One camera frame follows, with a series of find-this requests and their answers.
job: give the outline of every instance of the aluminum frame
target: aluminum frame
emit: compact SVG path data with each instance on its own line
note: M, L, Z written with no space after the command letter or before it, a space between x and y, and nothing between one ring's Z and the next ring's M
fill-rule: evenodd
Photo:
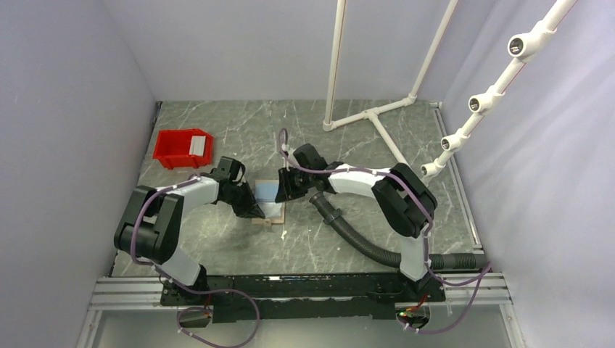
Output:
M477 276L477 273L441 274L447 281L460 282ZM453 315L453 306L464 306L474 290L474 284L452 287L444 285L447 300L430 302L430 306L447 306ZM100 278L94 287L86 319L79 336L77 348L93 348L98 327L107 311L178 311L184 307L163 307L160 305L162 284L158 277L142 278ZM410 307L415 302L396 303L396 307ZM474 305L499 306L513 348L524 348L524 340L516 319L511 295L502 273L488 273L481 281Z

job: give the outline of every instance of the gray marble tabletop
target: gray marble tabletop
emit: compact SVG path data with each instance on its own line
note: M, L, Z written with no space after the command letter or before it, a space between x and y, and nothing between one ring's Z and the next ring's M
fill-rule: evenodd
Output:
M334 118L353 115L386 100L339 100ZM166 186L185 180L192 173L208 171L177 168L167 170L152 159L159 130L200 128L215 137L215 163L221 156L233 157L247 167L245 178L253 185L259 179L277 179L284 161L276 152L276 134L286 127L291 147L311 143L332 162L355 166L391 167L396 161L369 121L324 132L324 100L283 101L173 101L162 103L152 139L145 155L139 184ZM381 121L415 173L421 164L439 155L439 132L427 101L393 110ZM439 203L432 252L470 252L472 238L462 205L448 170L430 184ZM343 273L391 270L356 252L308 203L313 193L286 203L283 225L254 225L235 217L227 204L208 204L183 216L180 245L209 274ZM329 195L331 203L366 238L398 251L397 235L389 227L375 200L349 194ZM120 252L113 276L152 276L150 268L130 263Z

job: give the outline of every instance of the gray wall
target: gray wall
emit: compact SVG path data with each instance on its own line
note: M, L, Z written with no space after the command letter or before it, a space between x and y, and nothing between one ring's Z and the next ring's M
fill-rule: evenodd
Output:
M104 2L160 100L326 98L335 0ZM494 2L460 1L421 98L444 98ZM447 4L349 0L336 97L408 95Z
M496 5L445 97L449 132L510 62L508 39L553 2ZM456 155L529 347L615 341L614 22L610 1L579 1Z
M0 32L0 345L74 347L154 99L100 1L3 1Z

